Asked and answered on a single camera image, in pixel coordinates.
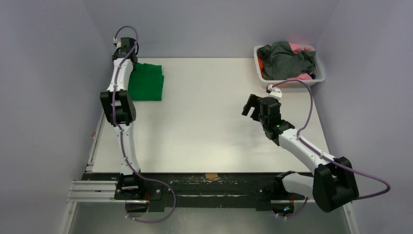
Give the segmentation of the green t shirt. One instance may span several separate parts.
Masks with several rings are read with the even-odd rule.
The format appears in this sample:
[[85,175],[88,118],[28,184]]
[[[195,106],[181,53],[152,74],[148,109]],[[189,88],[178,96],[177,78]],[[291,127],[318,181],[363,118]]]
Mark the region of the green t shirt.
[[137,63],[130,75],[128,92],[132,101],[161,101],[163,86],[161,65]]

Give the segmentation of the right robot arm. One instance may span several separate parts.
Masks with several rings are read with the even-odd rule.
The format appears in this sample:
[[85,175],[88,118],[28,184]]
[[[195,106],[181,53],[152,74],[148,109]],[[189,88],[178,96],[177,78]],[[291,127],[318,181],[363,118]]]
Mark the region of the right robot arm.
[[281,103],[275,97],[251,94],[242,115],[251,112],[251,119],[259,122],[266,137],[297,158],[311,176],[288,171],[275,177],[274,194],[286,198],[299,194],[313,199],[318,207],[329,213],[359,198],[359,190],[351,162],[322,152],[299,135],[298,130],[281,117]]

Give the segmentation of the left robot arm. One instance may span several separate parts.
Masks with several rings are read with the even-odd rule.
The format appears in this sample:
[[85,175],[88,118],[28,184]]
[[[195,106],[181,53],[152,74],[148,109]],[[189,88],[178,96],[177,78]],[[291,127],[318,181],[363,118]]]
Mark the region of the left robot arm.
[[114,39],[116,50],[112,55],[113,75],[106,91],[99,97],[107,121],[113,126],[120,153],[120,176],[115,183],[115,200],[140,199],[145,194],[143,179],[137,173],[134,145],[136,109],[127,90],[130,76],[137,63],[137,41],[133,38]]

